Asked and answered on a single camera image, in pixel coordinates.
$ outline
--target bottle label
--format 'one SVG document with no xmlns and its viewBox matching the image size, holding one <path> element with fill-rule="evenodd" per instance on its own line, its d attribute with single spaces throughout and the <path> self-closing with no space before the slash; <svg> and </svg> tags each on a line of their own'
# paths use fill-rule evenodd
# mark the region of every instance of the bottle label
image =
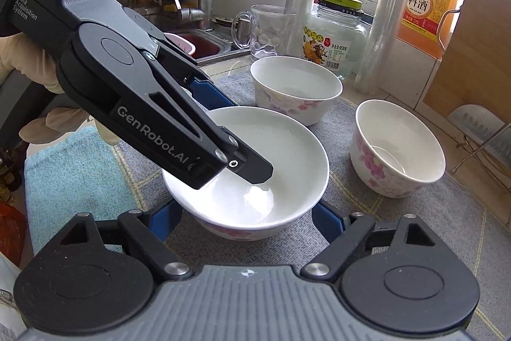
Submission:
<svg viewBox="0 0 511 341">
<path fill-rule="evenodd" d="M 302 41 L 303 57 L 331 70 L 339 69 L 351 45 L 351 41 L 333 40 L 306 26 L 303 27 Z"/>
<path fill-rule="evenodd" d="M 440 19 L 451 0 L 407 0 L 403 25 L 436 41 Z"/>
</svg>

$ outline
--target hand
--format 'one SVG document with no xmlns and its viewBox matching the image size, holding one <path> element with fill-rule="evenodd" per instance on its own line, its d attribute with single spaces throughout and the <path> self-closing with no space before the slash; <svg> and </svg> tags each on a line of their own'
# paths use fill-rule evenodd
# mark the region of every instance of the hand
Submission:
<svg viewBox="0 0 511 341">
<path fill-rule="evenodd" d="M 30 80 L 43 84 L 49 91 L 62 94 L 57 81 L 55 60 L 25 34 L 0 38 L 0 85 L 12 70 L 19 70 Z M 89 117 L 83 109 L 58 107 L 46 117 L 35 119 L 19 131 L 25 142 L 50 143 L 67 132 L 76 131 Z M 109 145 L 117 145 L 119 137 L 95 120 L 101 137 Z"/>
</svg>

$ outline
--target white bowl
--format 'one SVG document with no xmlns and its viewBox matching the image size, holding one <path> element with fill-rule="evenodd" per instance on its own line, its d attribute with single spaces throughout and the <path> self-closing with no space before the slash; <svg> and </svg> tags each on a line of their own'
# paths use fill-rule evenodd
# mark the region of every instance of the white bowl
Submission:
<svg viewBox="0 0 511 341">
<path fill-rule="evenodd" d="M 349 154 L 373 191 L 400 198 L 442 178 L 446 160 L 439 141 L 407 110 L 368 100 L 357 108 L 355 121 Z"/>
<path fill-rule="evenodd" d="M 231 240 L 264 239 L 316 205 L 328 183 L 329 164 L 311 131 L 290 117 L 257 107 L 225 107 L 208 116 L 270 161 L 273 175 L 252 185 L 224 169 L 194 190 L 163 171 L 170 193 L 206 229 Z"/>
<path fill-rule="evenodd" d="M 257 106 L 291 116 L 305 126 L 318 123 L 342 93 L 341 81 L 306 59 L 266 57 L 250 67 Z"/>
<path fill-rule="evenodd" d="M 193 45 L 190 41 L 185 40 L 182 36 L 172 33 L 165 33 L 165 36 L 173 41 L 174 44 L 177 44 L 177 46 L 189 56 L 192 56 L 195 53 L 195 45 Z"/>
</svg>

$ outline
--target metal screw head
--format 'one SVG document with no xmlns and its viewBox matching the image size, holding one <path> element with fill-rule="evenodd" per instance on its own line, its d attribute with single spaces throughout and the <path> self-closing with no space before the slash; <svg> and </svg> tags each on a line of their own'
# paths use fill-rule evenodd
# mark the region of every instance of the metal screw head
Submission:
<svg viewBox="0 0 511 341">
<path fill-rule="evenodd" d="M 330 272 L 330 267 L 322 263 L 309 263 L 305 266 L 305 271 L 313 276 L 325 276 Z"/>
<path fill-rule="evenodd" d="M 238 146 L 238 141 L 236 139 L 234 139 L 231 135 L 229 135 L 229 140 L 231 141 L 231 143 L 234 146 Z"/>
<path fill-rule="evenodd" d="M 221 160 L 223 163 L 227 163 L 227 157 L 220 149 L 217 149 L 215 154 L 219 160 Z"/>
<path fill-rule="evenodd" d="M 172 276 L 183 276 L 190 271 L 190 266 L 182 262 L 172 262 L 165 265 L 165 272 Z"/>
<path fill-rule="evenodd" d="M 146 56 L 151 61 L 156 61 L 156 57 L 153 54 L 151 54 L 149 51 L 144 51 L 144 56 Z"/>
</svg>

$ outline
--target towel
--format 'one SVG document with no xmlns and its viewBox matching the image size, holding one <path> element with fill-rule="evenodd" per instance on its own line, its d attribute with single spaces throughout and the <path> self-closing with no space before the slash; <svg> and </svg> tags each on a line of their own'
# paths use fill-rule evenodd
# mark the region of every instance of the towel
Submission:
<svg viewBox="0 0 511 341">
<path fill-rule="evenodd" d="M 34 253 L 76 213 L 112 220 L 140 208 L 127 184 L 117 147 L 85 127 L 25 162 L 27 218 Z"/>
</svg>

